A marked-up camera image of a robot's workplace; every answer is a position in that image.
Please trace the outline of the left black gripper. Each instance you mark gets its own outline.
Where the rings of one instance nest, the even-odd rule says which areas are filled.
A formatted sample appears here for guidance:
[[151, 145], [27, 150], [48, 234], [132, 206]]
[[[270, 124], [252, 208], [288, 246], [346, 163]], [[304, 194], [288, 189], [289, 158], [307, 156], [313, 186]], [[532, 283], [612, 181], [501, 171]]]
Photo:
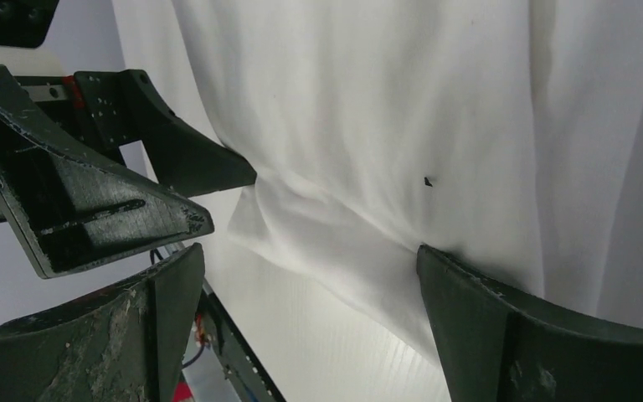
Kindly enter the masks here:
[[15, 78], [0, 64], [0, 223], [40, 277], [213, 232], [206, 208], [76, 140], [70, 96], [63, 77]]

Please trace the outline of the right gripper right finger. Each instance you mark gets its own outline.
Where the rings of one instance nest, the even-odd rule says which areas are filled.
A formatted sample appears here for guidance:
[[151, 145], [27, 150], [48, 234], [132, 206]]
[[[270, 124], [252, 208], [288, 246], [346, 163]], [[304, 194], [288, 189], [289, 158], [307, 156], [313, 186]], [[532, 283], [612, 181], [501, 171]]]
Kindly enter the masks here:
[[643, 401], [643, 329], [557, 306], [422, 245], [416, 271], [454, 401]]

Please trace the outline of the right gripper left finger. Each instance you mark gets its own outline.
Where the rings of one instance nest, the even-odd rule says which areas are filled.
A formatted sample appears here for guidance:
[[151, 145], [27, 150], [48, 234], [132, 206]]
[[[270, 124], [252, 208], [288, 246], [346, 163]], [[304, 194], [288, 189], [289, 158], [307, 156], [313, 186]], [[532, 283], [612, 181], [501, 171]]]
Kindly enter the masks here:
[[204, 277], [191, 245], [125, 280], [0, 326], [0, 401], [170, 401]]

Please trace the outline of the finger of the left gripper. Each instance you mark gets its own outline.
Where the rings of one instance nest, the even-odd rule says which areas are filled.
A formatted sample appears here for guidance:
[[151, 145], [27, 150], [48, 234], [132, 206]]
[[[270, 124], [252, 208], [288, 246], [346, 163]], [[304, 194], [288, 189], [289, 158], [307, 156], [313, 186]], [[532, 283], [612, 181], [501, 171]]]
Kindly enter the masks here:
[[249, 162], [180, 118], [143, 70], [76, 72], [73, 97], [100, 148], [140, 142], [159, 184], [176, 193], [191, 198], [255, 183]]

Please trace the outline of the white t shirt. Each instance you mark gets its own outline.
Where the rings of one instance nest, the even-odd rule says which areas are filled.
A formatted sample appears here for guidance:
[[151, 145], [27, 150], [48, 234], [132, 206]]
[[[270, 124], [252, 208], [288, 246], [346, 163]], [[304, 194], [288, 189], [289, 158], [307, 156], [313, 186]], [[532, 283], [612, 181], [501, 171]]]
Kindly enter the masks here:
[[643, 1], [116, 1], [126, 64], [257, 172], [229, 238], [430, 362], [429, 245], [643, 328]]

